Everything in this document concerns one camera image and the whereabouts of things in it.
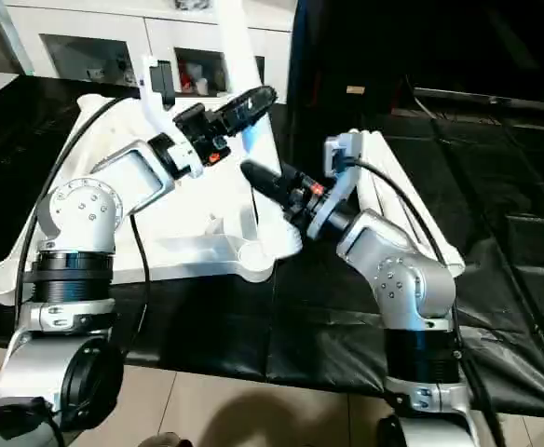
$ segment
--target floor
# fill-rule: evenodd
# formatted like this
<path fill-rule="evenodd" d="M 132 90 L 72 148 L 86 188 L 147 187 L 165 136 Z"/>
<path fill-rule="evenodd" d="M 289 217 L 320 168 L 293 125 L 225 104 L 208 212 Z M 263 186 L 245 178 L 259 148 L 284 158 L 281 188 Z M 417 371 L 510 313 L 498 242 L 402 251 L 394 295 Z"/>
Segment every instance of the floor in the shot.
<path fill-rule="evenodd" d="M 73 446 L 136 447 L 175 431 L 196 447 L 373 447 L 374 422 L 389 412 L 363 396 L 128 366 L 116 410 Z M 482 447 L 492 447 L 475 416 Z M 544 447 L 544 419 L 502 414 L 501 421 L 509 447 Z"/>

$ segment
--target white cabinet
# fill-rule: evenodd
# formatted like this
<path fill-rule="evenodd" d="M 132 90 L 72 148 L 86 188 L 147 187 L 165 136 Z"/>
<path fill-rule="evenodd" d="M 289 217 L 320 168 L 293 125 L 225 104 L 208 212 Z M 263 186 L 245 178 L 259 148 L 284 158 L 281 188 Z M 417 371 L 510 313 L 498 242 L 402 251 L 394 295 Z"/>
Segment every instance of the white cabinet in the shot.
<path fill-rule="evenodd" d="M 34 74 L 134 85 L 150 54 L 143 18 L 7 7 Z"/>
<path fill-rule="evenodd" d="M 207 80 L 210 94 L 226 91 L 221 38 L 218 25 L 177 20 L 145 20 L 155 57 L 170 61 L 175 88 L 181 91 L 184 77 Z M 291 34 L 250 29 L 253 53 L 262 81 L 276 89 L 279 102 L 286 101 L 291 53 Z M 198 70 L 201 75 L 195 76 Z"/>
<path fill-rule="evenodd" d="M 277 11 L 273 16 L 282 17 L 283 21 L 291 16 L 289 9 L 264 9 L 265 4 L 255 2 L 246 2 L 246 9 L 255 5 L 259 5 L 260 13 Z M 128 9 L 121 10 L 129 14 Z M 35 75 L 135 86 L 137 75 L 143 71 L 142 56 L 153 54 L 170 61 L 178 91 L 182 91 L 185 80 L 190 81 L 186 85 L 191 84 L 201 94 L 227 92 L 221 37 L 215 23 L 189 21 L 193 16 L 179 12 L 176 14 L 183 20 L 46 7 L 8 6 L 7 11 Z M 209 17 L 212 13 L 200 14 Z M 260 16 L 253 12 L 250 15 L 252 21 L 257 17 L 263 20 Z M 291 33 L 250 28 L 249 35 L 262 81 L 276 89 L 279 102 L 285 102 Z"/>

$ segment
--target white plastic tray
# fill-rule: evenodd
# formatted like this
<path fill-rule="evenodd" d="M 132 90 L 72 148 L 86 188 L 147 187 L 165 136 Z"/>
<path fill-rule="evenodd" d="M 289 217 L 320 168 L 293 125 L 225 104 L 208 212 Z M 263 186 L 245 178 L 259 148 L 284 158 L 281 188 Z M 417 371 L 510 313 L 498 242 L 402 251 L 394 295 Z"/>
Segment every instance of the white plastic tray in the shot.
<path fill-rule="evenodd" d="M 81 114 L 72 134 L 104 103 L 100 95 L 78 99 Z M 207 108 L 223 105 L 224 98 L 179 98 L 171 117 L 196 102 Z M 145 121 L 139 101 L 129 99 L 102 116 L 63 164 L 52 187 L 83 177 L 114 151 L 137 140 L 149 140 L 156 131 Z M 205 169 L 198 179 L 184 178 L 175 190 L 137 214 L 152 280 L 238 274 L 251 282 L 272 273 L 274 258 L 266 256 L 258 239 L 252 189 L 240 172 L 246 157 L 240 138 L 228 139 L 231 155 Z M 0 263 L 0 304 L 13 305 L 15 277 L 25 227 L 12 252 Z M 36 242 L 44 237 L 39 227 L 28 252 L 27 269 L 35 257 Z M 143 281 L 143 269 L 129 221 L 116 233 L 113 283 Z M 24 289 L 24 299 L 31 288 Z"/>

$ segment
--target shelf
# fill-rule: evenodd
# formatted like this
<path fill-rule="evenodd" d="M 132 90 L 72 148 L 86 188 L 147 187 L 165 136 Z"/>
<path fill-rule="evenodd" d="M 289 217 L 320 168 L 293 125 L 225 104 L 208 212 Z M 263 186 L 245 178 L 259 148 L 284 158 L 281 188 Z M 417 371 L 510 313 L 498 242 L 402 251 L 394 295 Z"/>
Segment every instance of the shelf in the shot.
<path fill-rule="evenodd" d="M 243 0 L 250 28 L 290 32 L 297 0 Z M 5 0 L 8 7 L 41 7 L 103 14 L 216 23 L 213 10 L 181 11 L 174 0 Z"/>

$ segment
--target orange light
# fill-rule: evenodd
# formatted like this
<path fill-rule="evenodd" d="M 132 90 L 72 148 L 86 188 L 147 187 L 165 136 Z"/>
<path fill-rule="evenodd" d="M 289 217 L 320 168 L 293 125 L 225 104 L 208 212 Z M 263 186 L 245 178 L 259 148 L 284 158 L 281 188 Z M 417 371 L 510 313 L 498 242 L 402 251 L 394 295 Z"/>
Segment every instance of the orange light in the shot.
<path fill-rule="evenodd" d="M 321 196 L 324 194 L 324 187 L 319 183 L 314 183 L 311 185 L 311 192 L 316 196 Z"/>

